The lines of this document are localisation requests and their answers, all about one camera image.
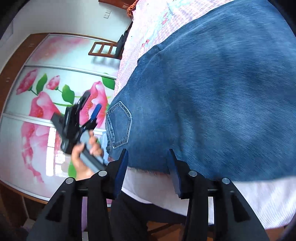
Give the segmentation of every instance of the orange fringe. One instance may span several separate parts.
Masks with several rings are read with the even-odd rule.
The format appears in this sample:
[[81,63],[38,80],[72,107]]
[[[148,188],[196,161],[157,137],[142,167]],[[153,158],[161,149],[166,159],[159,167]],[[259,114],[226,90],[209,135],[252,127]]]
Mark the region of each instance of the orange fringe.
[[132,11],[135,10],[138,1],[139,0],[135,0],[135,2],[131,6],[129,6],[129,8],[126,10],[128,12],[128,16],[130,18],[133,18],[133,12]]

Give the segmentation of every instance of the denim seam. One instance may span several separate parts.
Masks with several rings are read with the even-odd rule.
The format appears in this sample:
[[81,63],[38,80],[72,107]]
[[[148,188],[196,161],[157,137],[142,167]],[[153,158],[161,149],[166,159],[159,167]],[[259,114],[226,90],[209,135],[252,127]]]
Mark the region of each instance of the denim seam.
[[[122,140],[118,141],[118,142],[115,142],[115,134],[114,134],[114,129],[113,129],[113,126],[112,126],[112,122],[110,120],[110,114],[115,111],[117,108],[121,108],[124,113],[126,114],[126,116],[128,117],[128,120],[129,120],[129,123],[128,123],[128,126],[127,126],[127,133],[126,133],[126,137],[124,137]],[[108,129],[109,129],[109,132],[110,132],[110,135],[111,135],[111,139],[112,139],[112,146],[113,148],[117,148],[119,146],[122,146],[126,143],[128,143],[128,140],[129,140],[129,135],[130,135],[130,131],[131,131],[131,124],[132,124],[132,115],[131,115],[131,112],[129,111],[129,109],[121,102],[117,102],[114,106],[112,106],[108,111],[107,111],[107,122],[108,122]]]

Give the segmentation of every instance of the bed sheet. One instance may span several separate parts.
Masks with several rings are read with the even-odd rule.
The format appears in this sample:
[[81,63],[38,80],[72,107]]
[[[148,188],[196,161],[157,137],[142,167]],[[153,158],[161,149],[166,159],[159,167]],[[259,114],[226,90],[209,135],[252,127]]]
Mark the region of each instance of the bed sheet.
[[[125,43],[114,95],[126,85],[138,59],[149,49],[185,24],[230,1],[139,0],[133,11],[133,25]],[[235,185],[266,229],[288,224],[296,212],[296,177],[235,182]],[[128,169],[123,191],[135,199],[138,197],[140,202],[144,200],[186,215],[188,202],[176,197],[167,176]],[[209,203],[209,223],[213,222],[213,205]]]

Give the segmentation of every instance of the blue denim fabric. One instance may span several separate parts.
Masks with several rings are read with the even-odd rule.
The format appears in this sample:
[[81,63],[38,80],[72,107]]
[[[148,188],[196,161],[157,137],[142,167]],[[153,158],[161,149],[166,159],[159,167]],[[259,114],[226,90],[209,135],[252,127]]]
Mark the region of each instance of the blue denim fabric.
[[296,174],[296,38],[267,0],[236,0],[174,32],[138,61],[107,113],[107,151],[208,178]]

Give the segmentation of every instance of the white fabric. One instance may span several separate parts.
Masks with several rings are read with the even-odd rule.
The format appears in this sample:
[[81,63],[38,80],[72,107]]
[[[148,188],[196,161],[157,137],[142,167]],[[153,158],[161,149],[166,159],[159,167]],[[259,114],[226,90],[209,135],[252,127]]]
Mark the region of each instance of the white fabric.
[[[265,229],[287,225],[296,212],[296,177],[234,184]],[[122,190],[139,202],[187,215],[188,200],[178,198],[169,175],[128,168]],[[214,223],[212,198],[209,198],[209,223]]]

